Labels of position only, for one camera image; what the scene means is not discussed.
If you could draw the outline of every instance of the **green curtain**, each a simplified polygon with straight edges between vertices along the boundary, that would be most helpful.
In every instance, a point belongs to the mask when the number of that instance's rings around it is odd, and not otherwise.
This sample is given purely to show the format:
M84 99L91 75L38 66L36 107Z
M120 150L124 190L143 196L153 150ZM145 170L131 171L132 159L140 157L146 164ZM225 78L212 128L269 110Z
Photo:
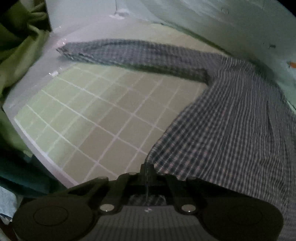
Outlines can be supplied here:
M38 59L49 36L45 4L28 11L20 2L0 16L0 97L20 80ZM0 110L0 147L28 151L3 109Z

